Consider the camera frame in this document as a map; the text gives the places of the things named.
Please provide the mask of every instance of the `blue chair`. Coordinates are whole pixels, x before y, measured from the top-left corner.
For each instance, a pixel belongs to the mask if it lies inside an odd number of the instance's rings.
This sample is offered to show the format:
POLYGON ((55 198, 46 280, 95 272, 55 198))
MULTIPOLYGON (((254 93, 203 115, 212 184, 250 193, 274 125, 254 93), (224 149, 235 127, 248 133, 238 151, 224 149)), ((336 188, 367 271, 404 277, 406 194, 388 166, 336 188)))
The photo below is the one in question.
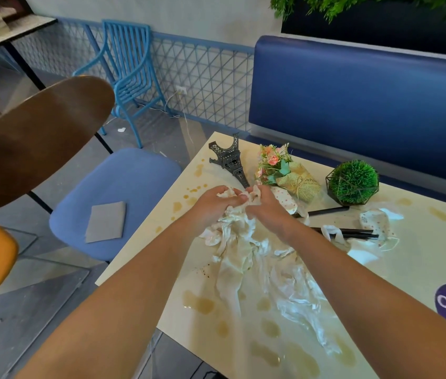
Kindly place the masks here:
POLYGON ((53 234, 92 258, 111 261, 181 174, 167 157, 137 148, 114 152, 88 174, 53 210, 53 234), (123 236, 85 242, 92 206, 124 201, 123 236))
POLYGON ((134 125, 134 119, 143 114, 146 109, 157 105, 159 101, 168 114, 172 115, 166 105, 165 97, 160 89, 155 70, 151 62, 150 38, 151 29, 149 25, 130 24, 121 21, 102 20, 104 40, 102 49, 92 61, 76 70, 73 75, 78 76, 86 72, 97 63, 101 63, 105 69, 111 65, 116 79, 110 79, 114 88, 116 105, 111 112, 113 116, 123 118, 130 123, 137 144, 142 148, 142 142, 134 125), (151 89, 153 82, 156 86, 157 96, 149 101, 144 107, 139 108, 141 97, 151 89), (130 115, 126 105, 133 102, 139 110, 130 115))

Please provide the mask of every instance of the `floor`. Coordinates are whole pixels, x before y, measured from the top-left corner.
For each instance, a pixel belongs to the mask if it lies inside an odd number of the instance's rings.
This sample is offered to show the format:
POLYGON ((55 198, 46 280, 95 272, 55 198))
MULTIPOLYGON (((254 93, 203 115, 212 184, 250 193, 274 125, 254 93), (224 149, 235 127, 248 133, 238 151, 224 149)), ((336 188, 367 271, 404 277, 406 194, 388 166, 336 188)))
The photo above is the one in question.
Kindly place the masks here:
MULTIPOLYGON (((59 80, 50 74, 40 73, 39 76, 46 85, 59 80)), ((10 69, 0 69, 1 111, 15 107, 35 92, 35 86, 25 76, 10 69)), ((232 133, 227 128, 169 118, 153 110, 139 117, 136 125, 145 149, 174 159, 182 167, 188 165, 215 130, 232 133)), ((104 139, 113 150, 136 146, 126 121, 111 120, 106 131, 104 139), (125 131, 118 132, 119 128, 125 128, 125 131)), ((103 146, 92 139, 34 191, 55 207, 107 155, 103 146)), ((95 290, 94 282, 106 266, 56 239, 49 229, 48 217, 27 196, 0 208, 0 225, 13 229, 9 231, 18 240, 22 252, 11 274, 0 286, 0 378, 13 377, 24 366, 56 326, 95 290)), ((141 379, 188 379, 195 371, 193 378, 203 378, 212 370, 159 331, 153 341, 157 343, 156 349, 153 357, 147 360, 141 379)), ((146 358, 138 371, 146 363, 146 358)))

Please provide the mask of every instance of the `forearm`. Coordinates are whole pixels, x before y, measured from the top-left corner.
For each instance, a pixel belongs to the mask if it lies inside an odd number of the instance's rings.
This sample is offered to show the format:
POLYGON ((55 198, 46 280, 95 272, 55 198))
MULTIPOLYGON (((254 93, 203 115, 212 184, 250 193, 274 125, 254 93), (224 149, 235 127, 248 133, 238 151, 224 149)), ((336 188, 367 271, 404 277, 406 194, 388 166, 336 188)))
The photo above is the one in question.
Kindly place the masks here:
POLYGON ((18 374, 130 379, 196 234, 185 215, 100 286, 18 374))
POLYGON ((301 223, 280 232, 382 379, 446 377, 445 319, 301 223))

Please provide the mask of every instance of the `electrical outlet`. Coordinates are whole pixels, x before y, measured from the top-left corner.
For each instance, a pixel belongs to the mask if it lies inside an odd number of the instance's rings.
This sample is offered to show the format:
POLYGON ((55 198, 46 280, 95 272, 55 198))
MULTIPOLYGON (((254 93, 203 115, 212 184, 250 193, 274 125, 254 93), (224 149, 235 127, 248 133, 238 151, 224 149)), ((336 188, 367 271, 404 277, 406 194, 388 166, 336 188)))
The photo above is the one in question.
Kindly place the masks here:
POLYGON ((184 86, 176 85, 176 92, 182 95, 187 95, 188 92, 186 91, 186 88, 184 86))

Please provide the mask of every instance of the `table in background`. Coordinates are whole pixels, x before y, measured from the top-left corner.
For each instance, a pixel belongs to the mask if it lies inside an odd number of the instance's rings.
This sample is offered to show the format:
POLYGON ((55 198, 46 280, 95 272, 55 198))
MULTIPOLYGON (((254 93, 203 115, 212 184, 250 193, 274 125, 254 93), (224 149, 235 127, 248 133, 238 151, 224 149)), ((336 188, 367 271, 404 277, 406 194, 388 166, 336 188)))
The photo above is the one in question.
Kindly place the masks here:
MULTIPOLYGON (((200 152, 100 276, 96 282, 98 285, 150 243, 169 226, 174 218, 178 218, 187 211, 204 191, 221 184, 242 189, 238 180, 229 172, 218 165, 209 163, 209 157, 215 158, 214 153, 208 148, 208 143, 212 141, 216 141, 221 147, 229 147, 233 139, 224 134, 214 133, 207 140, 200 152)), ((239 148, 246 177, 249 181, 253 181, 253 174, 257 167, 258 145, 240 140, 239 148)), ((293 160, 302 163, 323 186, 322 193, 309 205, 309 210, 336 207, 337 204, 328 197, 324 184, 325 176, 332 168, 295 156, 293 160)), ((380 185, 379 192, 371 200, 398 203, 405 216, 405 219, 392 224, 400 242, 396 248, 385 252, 384 257, 376 265, 379 268, 376 272, 384 275, 392 284, 431 309, 435 309, 435 292, 446 283, 446 216, 444 216, 446 203, 383 183, 380 185)), ((338 227, 359 227, 358 213, 358 209, 352 208, 344 213, 312 217, 311 225, 335 224, 338 227)), ((305 352, 316 359, 321 369, 320 378, 377 377, 338 319, 334 319, 331 326, 354 352, 356 364, 353 367, 348 367, 334 357, 327 356, 314 333, 311 332, 312 330, 307 331, 300 325, 285 319, 275 309, 268 312, 257 311, 257 303, 264 294, 255 278, 255 267, 245 274, 241 286, 241 291, 246 295, 246 299, 241 300, 242 318, 235 317, 227 310, 215 291, 219 264, 211 261, 213 251, 214 249, 207 247, 200 238, 192 243, 158 323, 161 331, 230 379, 295 377, 291 373, 288 356, 279 367, 271 367, 263 359, 251 354, 249 346, 252 341, 268 346, 281 357, 285 354, 285 345, 288 342, 301 345, 305 352), (193 309, 185 308, 183 294, 187 291, 213 300, 214 311, 208 315, 202 315, 193 309), (281 336, 279 338, 267 337, 260 329, 262 319, 276 322, 281 328, 281 336), (218 330, 218 324, 222 321, 231 325, 226 337, 221 337, 221 330, 218 330)))
POLYGON ((24 71, 24 73, 32 80, 37 89, 45 89, 46 86, 37 77, 35 72, 31 69, 29 64, 23 59, 21 54, 12 44, 12 41, 26 36, 32 32, 39 29, 45 28, 46 26, 52 25, 57 22, 56 18, 37 16, 35 14, 30 14, 28 16, 22 17, 8 24, 11 31, 6 34, 0 35, 0 46, 3 46, 11 57, 17 62, 19 67, 24 71))

